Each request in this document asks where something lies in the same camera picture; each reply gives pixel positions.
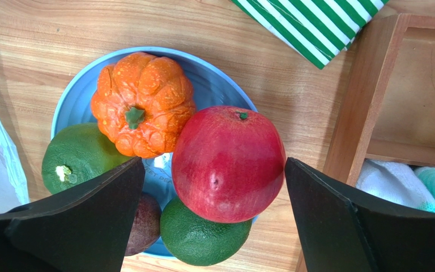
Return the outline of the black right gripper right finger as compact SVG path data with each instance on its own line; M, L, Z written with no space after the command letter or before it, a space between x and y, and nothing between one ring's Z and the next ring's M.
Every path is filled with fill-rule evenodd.
M435 213L375 197L295 158L285 177L309 271L435 271Z

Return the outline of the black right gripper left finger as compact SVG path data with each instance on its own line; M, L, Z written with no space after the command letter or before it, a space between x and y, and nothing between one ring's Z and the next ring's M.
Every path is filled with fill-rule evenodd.
M120 271L144 175L133 158L0 214L0 271Z

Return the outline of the dark green round fruit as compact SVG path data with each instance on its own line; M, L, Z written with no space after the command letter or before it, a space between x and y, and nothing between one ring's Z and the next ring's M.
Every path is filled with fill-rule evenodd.
M48 144L42 180L52 194L97 177L130 158L120 154L96 123L62 129Z

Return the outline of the red apple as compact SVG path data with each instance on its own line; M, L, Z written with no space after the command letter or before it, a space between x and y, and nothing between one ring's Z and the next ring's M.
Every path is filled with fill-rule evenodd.
M186 123L172 157L179 199L218 223L263 212L280 192L286 155L275 125L252 110L213 106Z

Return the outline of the orange mini pumpkin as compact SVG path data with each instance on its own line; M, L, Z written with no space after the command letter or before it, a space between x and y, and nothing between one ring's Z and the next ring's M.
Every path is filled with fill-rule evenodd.
M193 94L175 60L137 52L101 69L91 112L121 154L149 159L174 151Z

